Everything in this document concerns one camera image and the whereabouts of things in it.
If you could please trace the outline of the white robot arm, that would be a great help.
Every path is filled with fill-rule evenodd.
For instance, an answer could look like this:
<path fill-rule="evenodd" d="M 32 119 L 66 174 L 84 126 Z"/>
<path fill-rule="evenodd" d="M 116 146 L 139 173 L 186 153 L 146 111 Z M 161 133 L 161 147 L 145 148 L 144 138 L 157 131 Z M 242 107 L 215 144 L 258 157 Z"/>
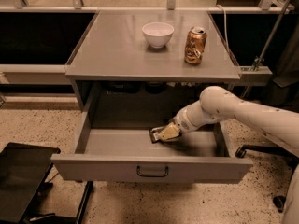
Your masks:
<path fill-rule="evenodd" d="M 209 86 L 199 100 L 183 107 L 169 124 L 149 131 L 154 142 L 168 142 L 207 124 L 235 119 L 299 157 L 299 114 L 238 98 L 219 86 Z"/>

